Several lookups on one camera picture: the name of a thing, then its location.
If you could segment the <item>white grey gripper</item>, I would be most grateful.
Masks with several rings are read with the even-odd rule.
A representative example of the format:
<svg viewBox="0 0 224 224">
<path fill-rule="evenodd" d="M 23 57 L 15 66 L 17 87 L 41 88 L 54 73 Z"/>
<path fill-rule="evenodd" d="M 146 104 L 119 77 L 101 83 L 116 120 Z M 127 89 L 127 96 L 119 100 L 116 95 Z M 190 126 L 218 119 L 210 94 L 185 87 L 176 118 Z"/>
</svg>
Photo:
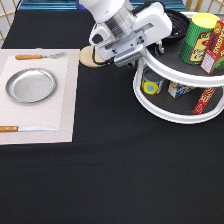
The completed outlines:
<svg viewBox="0 0 224 224">
<path fill-rule="evenodd" d="M 95 19 L 89 42 L 105 63 L 134 67 L 156 43 L 164 54 L 162 39 L 171 34 L 172 22 L 162 2 L 146 2 L 134 9 L 130 2 L 93 2 L 88 10 Z"/>
</svg>

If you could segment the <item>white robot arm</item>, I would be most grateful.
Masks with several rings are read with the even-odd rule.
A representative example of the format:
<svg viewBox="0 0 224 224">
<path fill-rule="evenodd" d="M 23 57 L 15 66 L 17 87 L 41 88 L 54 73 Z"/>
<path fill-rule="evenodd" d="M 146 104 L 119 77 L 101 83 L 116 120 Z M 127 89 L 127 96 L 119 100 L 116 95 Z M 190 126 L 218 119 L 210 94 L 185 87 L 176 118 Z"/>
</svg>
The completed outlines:
<svg viewBox="0 0 224 224">
<path fill-rule="evenodd" d="M 145 57 L 151 44 L 164 53 L 162 40 L 171 34 L 172 22 L 161 2 L 147 1 L 136 9 L 129 0 L 81 0 L 81 4 L 95 20 L 89 42 L 105 64 L 131 64 Z"/>
</svg>

